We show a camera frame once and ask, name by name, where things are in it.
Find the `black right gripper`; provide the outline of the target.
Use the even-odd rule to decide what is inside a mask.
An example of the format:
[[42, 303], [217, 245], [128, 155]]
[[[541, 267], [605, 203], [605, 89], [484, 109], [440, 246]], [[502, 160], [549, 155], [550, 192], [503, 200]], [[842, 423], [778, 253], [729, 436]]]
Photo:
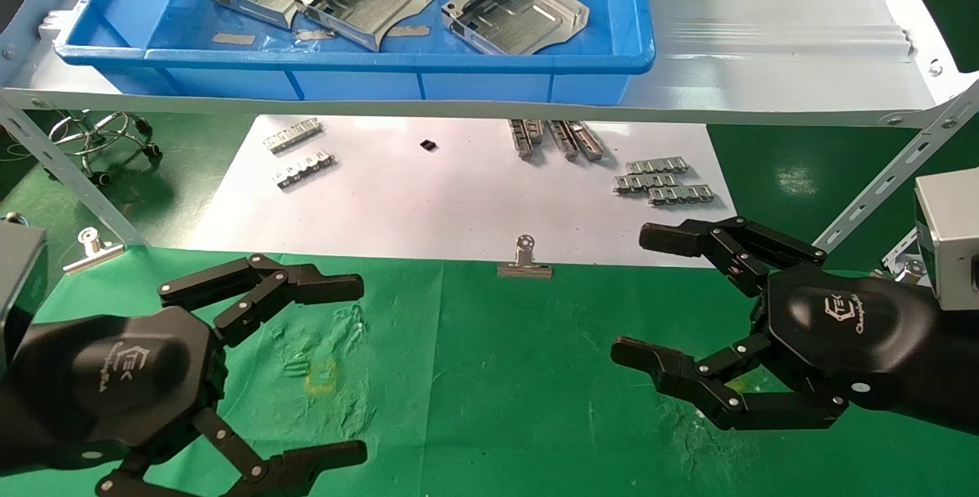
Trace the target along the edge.
[[[646, 372], [658, 393], [692, 404], [719, 430], [826, 430], [846, 399], [878, 411], [933, 409], [939, 369], [928, 351], [939, 304], [930, 289], [830, 274], [815, 267], [825, 250], [743, 217], [644, 224], [639, 246], [706, 258], [741, 294], [762, 294], [762, 333], [701, 361], [626, 336], [610, 351], [613, 362]], [[772, 268], [785, 270], [769, 275]], [[728, 386], [758, 367], [792, 390]]]

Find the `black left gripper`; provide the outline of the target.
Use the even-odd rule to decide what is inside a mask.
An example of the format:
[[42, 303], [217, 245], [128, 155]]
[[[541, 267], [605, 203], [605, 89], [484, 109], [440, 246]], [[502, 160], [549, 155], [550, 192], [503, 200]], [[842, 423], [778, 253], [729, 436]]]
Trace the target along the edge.
[[[309, 263], [254, 254], [166, 281], [158, 288], [165, 308], [149, 316], [45, 323], [42, 420], [51, 440], [44, 465], [86, 469], [126, 458], [96, 495], [189, 496], [144, 476], [203, 435], [240, 473], [224, 496], [307, 496], [325, 470], [365, 463], [365, 442], [260, 459], [211, 409], [224, 396], [223, 345], [241, 344], [291, 303], [354, 302], [364, 294], [359, 274], [325, 275]], [[190, 312], [231, 298], [213, 329]]]

